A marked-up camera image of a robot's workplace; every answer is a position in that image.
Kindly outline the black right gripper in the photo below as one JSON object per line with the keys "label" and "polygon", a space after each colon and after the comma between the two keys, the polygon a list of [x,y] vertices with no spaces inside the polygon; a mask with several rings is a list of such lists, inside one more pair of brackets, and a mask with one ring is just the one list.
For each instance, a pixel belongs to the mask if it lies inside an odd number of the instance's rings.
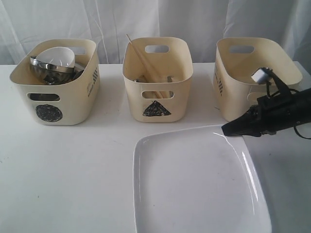
{"label": "black right gripper", "polygon": [[274,135],[277,131],[293,128],[300,136],[297,127],[311,121],[311,90],[296,91],[289,99],[280,95],[262,97],[258,105],[252,106],[239,118],[224,124],[221,129],[225,136]]}

